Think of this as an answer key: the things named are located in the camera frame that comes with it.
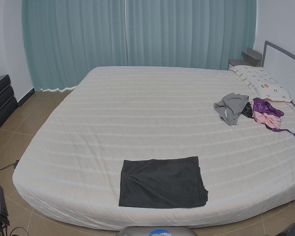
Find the purple garment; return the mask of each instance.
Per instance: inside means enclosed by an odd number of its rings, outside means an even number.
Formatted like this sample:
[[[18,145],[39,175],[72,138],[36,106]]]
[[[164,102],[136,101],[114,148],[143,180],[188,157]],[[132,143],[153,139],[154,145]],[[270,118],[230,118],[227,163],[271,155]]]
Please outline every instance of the purple garment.
[[[277,117],[284,116],[284,113],[270,104],[270,102],[266,100],[261,100],[260,98],[254,98],[254,107],[253,111],[257,111],[261,114],[266,113],[268,115],[275,115]]]
[[[272,107],[270,102],[268,102],[266,100],[261,100],[260,98],[254,98],[253,111],[257,111],[261,114],[266,113],[268,115],[275,115],[279,118],[284,116],[284,113],[281,110],[278,110],[278,109]],[[289,131],[288,129],[274,129],[274,128],[272,128],[271,130],[274,132],[287,131],[295,136],[295,134],[293,132]]]

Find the tile floor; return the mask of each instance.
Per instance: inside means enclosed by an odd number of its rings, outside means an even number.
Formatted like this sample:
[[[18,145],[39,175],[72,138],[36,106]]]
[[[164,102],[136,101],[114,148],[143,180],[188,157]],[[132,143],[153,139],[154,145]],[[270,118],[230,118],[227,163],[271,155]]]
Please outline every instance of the tile floor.
[[[16,109],[0,128],[0,168],[20,159],[36,132],[70,92],[38,91],[21,108]],[[27,229],[30,236],[114,236],[117,233],[74,226],[44,216],[20,197],[12,182],[13,171],[13,167],[0,171],[0,185],[4,189],[11,223],[8,234],[16,226]],[[244,221],[195,228],[194,231],[197,235],[205,236],[272,236],[291,223],[295,223],[295,200]],[[25,236],[22,229],[14,232]]]

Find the floral pillow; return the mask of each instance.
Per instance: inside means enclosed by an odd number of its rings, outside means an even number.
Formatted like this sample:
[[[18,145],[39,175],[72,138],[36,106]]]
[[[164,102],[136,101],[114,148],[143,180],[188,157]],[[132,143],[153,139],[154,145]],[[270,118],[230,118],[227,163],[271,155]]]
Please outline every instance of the floral pillow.
[[[230,70],[237,73],[260,99],[286,102],[293,100],[288,92],[274,81],[262,67],[237,65]]]

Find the power cord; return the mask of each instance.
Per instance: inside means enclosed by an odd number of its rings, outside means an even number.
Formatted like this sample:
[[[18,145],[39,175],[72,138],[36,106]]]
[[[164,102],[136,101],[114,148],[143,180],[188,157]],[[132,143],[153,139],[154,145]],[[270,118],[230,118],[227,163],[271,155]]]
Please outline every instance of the power cord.
[[[8,166],[3,167],[2,169],[0,169],[0,171],[4,170],[4,169],[6,169],[6,168],[9,168],[9,167],[11,167],[12,165],[13,165],[13,168],[16,168],[16,166],[17,166],[17,164],[19,163],[19,161],[20,161],[20,160],[16,160],[15,163],[11,163],[11,164],[9,164]]]
[[[9,235],[9,236],[11,236],[11,234],[13,233],[13,231],[14,231],[15,229],[17,229],[17,228],[22,228],[22,229],[24,229],[23,227],[18,226],[18,227],[14,228],[14,229],[10,232],[10,235]]]

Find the striped bed sheet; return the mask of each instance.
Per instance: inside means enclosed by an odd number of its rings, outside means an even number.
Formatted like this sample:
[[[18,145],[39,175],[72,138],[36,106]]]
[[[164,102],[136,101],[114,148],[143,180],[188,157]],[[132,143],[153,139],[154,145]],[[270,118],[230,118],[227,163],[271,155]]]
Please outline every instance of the striped bed sheet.
[[[233,71],[98,67],[52,112],[13,183],[33,208],[96,229],[201,227],[250,218],[295,199],[295,138],[241,115],[228,126],[213,104],[255,96]],[[271,102],[295,133],[295,108]],[[199,157],[208,202],[192,209],[118,207],[123,160]]]

